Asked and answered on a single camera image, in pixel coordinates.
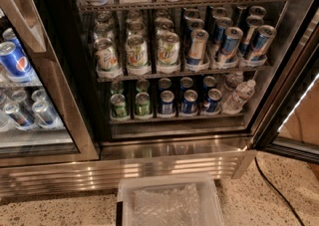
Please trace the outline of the front right 7up can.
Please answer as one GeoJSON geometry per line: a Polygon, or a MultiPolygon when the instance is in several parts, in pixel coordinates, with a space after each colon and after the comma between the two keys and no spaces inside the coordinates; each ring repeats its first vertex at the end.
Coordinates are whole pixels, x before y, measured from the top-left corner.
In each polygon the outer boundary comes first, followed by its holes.
{"type": "Polygon", "coordinates": [[[179,56],[179,36],[174,32],[165,32],[159,39],[158,62],[161,66],[177,64],[179,56]]]}

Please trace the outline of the left fridge glass door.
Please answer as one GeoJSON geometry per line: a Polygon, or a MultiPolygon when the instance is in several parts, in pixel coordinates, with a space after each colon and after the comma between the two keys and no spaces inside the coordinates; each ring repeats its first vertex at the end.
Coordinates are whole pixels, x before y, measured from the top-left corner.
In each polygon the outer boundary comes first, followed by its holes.
{"type": "Polygon", "coordinates": [[[32,66],[13,77],[1,64],[0,168],[98,159],[101,103],[76,0],[0,0],[0,8],[1,30],[13,31],[32,66]],[[55,124],[39,124],[36,101],[55,109],[55,124]],[[9,102],[34,123],[19,126],[3,110],[9,102]]]}

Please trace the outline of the silver can behind door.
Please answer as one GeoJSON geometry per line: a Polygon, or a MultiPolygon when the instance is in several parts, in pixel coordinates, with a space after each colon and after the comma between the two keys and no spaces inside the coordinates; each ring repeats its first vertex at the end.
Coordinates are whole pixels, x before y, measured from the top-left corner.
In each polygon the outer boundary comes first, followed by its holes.
{"type": "Polygon", "coordinates": [[[39,120],[40,125],[53,125],[58,120],[55,109],[46,101],[36,101],[32,105],[32,110],[39,120]]]}
{"type": "Polygon", "coordinates": [[[3,107],[3,110],[5,114],[13,118],[21,127],[31,126],[34,123],[34,120],[26,112],[24,112],[16,102],[7,103],[3,107]]]}

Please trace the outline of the open right fridge door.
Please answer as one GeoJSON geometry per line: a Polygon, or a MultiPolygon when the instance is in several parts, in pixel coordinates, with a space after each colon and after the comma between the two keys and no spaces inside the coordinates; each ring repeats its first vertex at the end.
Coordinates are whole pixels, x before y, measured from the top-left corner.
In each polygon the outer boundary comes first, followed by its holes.
{"type": "Polygon", "coordinates": [[[293,159],[319,163],[319,7],[303,17],[297,38],[270,85],[266,116],[253,147],[293,159]]]}

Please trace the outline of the red bull can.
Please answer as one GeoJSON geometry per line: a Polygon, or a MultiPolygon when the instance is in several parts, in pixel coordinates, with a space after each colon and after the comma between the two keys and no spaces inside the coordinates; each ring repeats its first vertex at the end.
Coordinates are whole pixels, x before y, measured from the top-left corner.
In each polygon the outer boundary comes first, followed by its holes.
{"type": "Polygon", "coordinates": [[[242,36],[242,30],[237,27],[229,27],[225,30],[223,41],[217,53],[219,63],[231,62],[242,36]]]}
{"type": "Polygon", "coordinates": [[[257,61],[261,56],[265,55],[275,36],[276,29],[274,27],[270,25],[260,26],[250,41],[245,59],[257,61]]]}
{"type": "Polygon", "coordinates": [[[190,46],[186,56],[186,62],[190,65],[200,65],[208,40],[208,33],[203,29],[194,29],[190,34],[190,46]]]}

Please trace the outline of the silver can behind door left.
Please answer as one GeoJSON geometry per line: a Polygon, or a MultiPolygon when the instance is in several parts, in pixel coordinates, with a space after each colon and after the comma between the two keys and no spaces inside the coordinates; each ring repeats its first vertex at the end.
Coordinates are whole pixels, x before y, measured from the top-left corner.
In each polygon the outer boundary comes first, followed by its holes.
{"type": "Polygon", "coordinates": [[[26,112],[24,112],[16,102],[7,103],[3,107],[3,110],[5,114],[13,118],[21,127],[31,126],[34,123],[34,120],[26,112]]]}

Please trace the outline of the blue pepsi can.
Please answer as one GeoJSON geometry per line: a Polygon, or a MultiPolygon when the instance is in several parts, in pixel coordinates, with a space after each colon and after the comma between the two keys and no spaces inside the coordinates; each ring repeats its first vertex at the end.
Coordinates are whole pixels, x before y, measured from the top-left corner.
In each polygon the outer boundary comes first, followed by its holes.
{"type": "Polygon", "coordinates": [[[27,56],[13,42],[0,44],[0,63],[13,77],[26,77],[32,71],[32,66],[27,56]]]}
{"type": "Polygon", "coordinates": [[[221,91],[218,89],[210,89],[205,95],[202,102],[202,110],[206,113],[213,113],[222,98],[221,91]]]}
{"type": "Polygon", "coordinates": [[[174,94],[171,91],[163,91],[160,93],[159,113],[172,114],[173,113],[174,94]]]}
{"type": "Polygon", "coordinates": [[[187,90],[183,93],[181,100],[180,111],[182,113],[195,113],[197,102],[197,92],[194,90],[187,90]]]}

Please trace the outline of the green can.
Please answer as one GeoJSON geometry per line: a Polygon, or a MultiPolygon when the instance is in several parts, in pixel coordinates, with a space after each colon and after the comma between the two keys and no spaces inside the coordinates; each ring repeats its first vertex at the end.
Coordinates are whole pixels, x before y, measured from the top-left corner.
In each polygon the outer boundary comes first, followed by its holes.
{"type": "Polygon", "coordinates": [[[111,97],[113,117],[123,118],[128,115],[126,98],[122,94],[114,94],[111,97]]]}
{"type": "Polygon", "coordinates": [[[150,95],[145,92],[137,93],[136,95],[136,115],[144,116],[151,113],[150,95]]]}

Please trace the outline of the bubble wrap sheet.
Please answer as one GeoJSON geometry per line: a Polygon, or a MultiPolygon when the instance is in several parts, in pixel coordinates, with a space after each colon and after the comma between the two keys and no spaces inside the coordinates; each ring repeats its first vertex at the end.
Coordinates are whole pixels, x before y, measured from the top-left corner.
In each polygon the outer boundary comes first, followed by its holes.
{"type": "Polygon", "coordinates": [[[134,226],[201,226],[199,192],[195,184],[163,190],[138,190],[134,226]]]}

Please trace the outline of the front middle 7up can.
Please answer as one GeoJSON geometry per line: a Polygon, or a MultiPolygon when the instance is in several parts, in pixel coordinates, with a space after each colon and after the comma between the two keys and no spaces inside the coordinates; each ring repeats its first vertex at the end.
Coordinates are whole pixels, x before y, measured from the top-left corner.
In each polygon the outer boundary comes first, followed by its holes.
{"type": "Polygon", "coordinates": [[[148,46],[142,35],[130,35],[126,42],[127,62],[131,68],[141,68],[148,64],[148,46]]]}

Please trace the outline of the clear plastic bin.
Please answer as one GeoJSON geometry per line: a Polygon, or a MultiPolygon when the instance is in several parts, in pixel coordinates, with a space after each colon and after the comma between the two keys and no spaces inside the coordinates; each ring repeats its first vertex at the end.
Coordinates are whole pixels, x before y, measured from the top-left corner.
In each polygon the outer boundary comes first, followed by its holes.
{"type": "Polygon", "coordinates": [[[208,173],[123,179],[116,226],[224,226],[208,173]]]}

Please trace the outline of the front left 7up can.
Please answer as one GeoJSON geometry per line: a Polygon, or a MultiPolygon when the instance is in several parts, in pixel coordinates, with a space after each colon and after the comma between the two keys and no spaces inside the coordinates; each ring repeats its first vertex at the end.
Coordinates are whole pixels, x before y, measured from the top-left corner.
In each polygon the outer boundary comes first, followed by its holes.
{"type": "Polygon", "coordinates": [[[96,58],[99,67],[104,71],[115,70],[119,66],[118,55],[113,41],[109,38],[100,38],[95,41],[96,58]]]}

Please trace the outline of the front water bottle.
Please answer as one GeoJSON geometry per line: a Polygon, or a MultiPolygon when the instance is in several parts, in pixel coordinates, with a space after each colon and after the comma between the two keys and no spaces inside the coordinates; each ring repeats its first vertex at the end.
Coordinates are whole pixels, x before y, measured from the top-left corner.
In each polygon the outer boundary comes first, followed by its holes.
{"type": "Polygon", "coordinates": [[[239,113],[247,101],[254,95],[256,82],[248,80],[237,86],[235,91],[224,102],[222,109],[225,113],[239,113]]]}

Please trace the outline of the blue pepsi can front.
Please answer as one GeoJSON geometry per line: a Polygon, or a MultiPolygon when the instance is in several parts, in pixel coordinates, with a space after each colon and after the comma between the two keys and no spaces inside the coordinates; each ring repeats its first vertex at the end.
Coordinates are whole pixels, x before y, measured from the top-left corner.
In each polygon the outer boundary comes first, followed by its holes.
{"type": "Polygon", "coordinates": [[[13,42],[0,44],[0,63],[13,77],[26,77],[32,71],[32,66],[27,56],[13,42]]]}

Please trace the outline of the green can front left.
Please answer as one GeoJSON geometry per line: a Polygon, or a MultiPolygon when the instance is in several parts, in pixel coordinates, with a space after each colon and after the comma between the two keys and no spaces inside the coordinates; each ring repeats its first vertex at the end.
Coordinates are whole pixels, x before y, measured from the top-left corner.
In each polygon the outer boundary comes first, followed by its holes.
{"type": "Polygon", "coordinates": [[[123,118],[128,115],[126,98],[122,94],[114,94],[111,97],[113,117],[123,118]]]}

